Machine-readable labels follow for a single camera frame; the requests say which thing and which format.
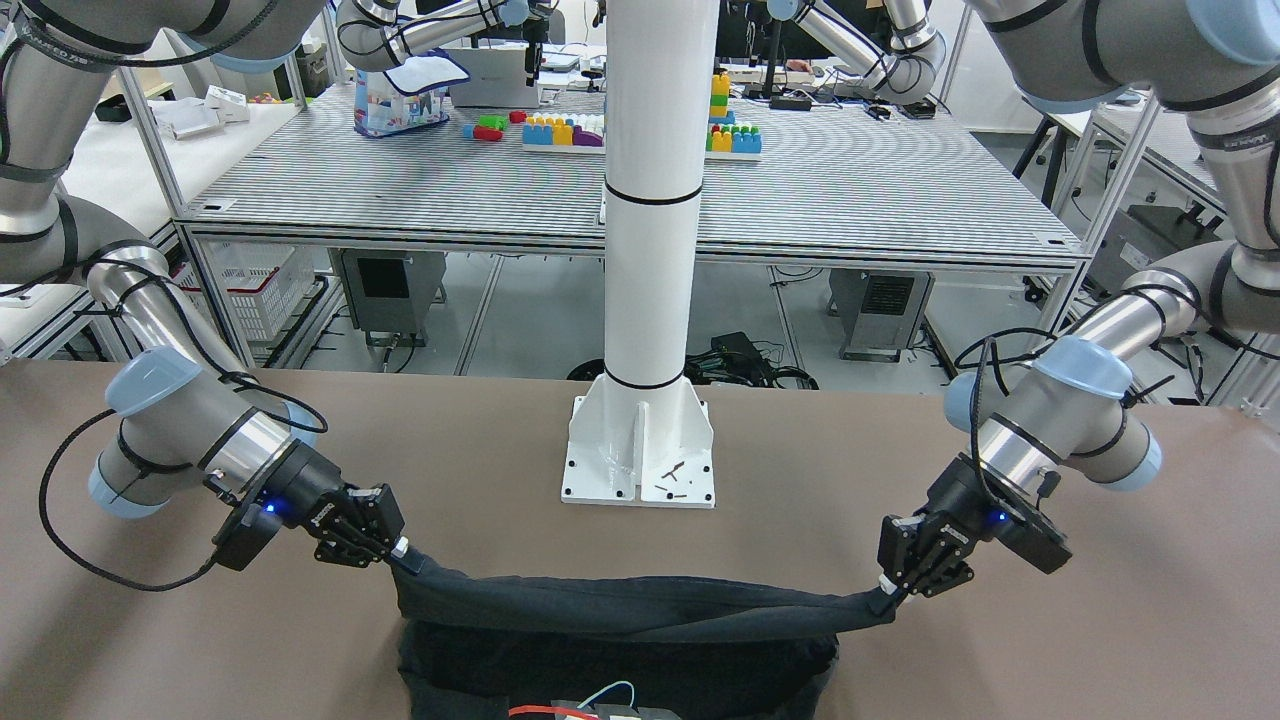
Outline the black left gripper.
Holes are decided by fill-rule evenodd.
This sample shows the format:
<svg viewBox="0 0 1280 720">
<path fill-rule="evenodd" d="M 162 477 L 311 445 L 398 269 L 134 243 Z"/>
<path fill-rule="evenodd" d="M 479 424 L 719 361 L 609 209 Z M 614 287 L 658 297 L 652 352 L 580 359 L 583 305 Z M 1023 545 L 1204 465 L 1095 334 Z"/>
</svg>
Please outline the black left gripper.
<svg viewBox="0 0 1280 720">
<path fill-rule="evenodd" d="M 998 541 L 1044 574 L 1062 568 L 1073 552 L 1066 536 L 992 471 L 956 456 L 911 516 L 887 515 L 879 534 L 879 589 L 891 600 L 934 597 L 973 579 L 966 562 L 980 542 Z"/>
</svg>

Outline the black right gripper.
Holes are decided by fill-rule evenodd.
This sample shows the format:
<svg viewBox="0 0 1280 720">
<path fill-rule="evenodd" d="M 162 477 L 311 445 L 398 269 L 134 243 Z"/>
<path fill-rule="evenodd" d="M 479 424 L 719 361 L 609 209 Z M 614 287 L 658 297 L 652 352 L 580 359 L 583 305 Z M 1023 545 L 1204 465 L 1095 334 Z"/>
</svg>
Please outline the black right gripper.
<svg viewBox="0 0 1280 720">
<path fill-rule="evenodd" d="M 387 484 L 360 488 L 340 469 L 300 439 L 260 477 L 214 536 L 212 561 L 246 569 L 282 528 L 300 528 L 317 541 L 321 562 L 366 568 L 407 550 L 404 519 Z"/>
</svg>

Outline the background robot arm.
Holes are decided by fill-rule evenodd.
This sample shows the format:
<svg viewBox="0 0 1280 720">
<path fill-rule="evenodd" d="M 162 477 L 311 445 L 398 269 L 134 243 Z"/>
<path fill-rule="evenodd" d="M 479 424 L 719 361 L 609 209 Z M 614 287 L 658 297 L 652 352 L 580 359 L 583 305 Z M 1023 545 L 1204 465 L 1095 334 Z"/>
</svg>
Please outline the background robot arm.
<svg viewBox="0 0 1280 720">
<path fill-rule="evenodd" d="M 892 29 L 879 46 L 827 1 L 768 1 L 777 20 L 790 20 L 842 63 L 861 73 L 864 88 L 893 105 L 927 99 L 943 68 L 947 44 L 929 18 L 924 1 L 884 1 Z"/>
</svg>

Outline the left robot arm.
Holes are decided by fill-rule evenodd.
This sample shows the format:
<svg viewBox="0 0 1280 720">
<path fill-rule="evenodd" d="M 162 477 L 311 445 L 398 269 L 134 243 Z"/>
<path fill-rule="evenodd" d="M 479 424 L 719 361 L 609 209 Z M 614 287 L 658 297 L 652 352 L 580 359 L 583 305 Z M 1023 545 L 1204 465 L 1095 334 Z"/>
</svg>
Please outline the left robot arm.
<svg viewBox="0 0 1280 720">
<path fill-rule="evenodd" d="M 1234 241 L 1175 252 L 1044 347 L 1009 391 L 959 379 L 948 415 L 969 446 L 925 506 L 882 525 L 878 600 L 896 606 L 968 582 L 966 556 L 998 539 L 1041 571 L 1069 560 L 1038 509 L 1061 466 L 1138 489 L 1162 461 L 1123 406 L 1126 360 L 1204 322 L 1277 333 L 1277 4 L 1275 1 L 977 1 L 1020 90 L 1042 108 L 1082 109 L 1148 85 L 1187 118 Z"/>
</svg>

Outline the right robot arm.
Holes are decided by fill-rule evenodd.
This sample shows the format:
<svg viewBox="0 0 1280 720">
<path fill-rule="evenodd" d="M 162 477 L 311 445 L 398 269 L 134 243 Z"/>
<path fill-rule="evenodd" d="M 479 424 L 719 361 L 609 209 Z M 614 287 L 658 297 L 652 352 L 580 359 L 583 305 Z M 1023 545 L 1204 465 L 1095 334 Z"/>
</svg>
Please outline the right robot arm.
<svg viewBox="0 0 1280 720">
<path fill-rule="evenodd" d="M 326 423 L 257 383 L 172 281 L 165 255 L 116 214 L 58 188 L 114 70 L 138 64 L 163 29 L 193 55 L 288 58 L 320 1 L 18 1 L 3 37 L 3 282 L 84 286 L 141 352 L 110 382 L 114 438 L 90 497 L 147 518 L 205 486 L 229 510 L 211 564 L 241 570 L 283 528 L 324 562 L 403 562 L 403 518 L 388 486 L 361 489 L 314 447 Z"/>
</svg>

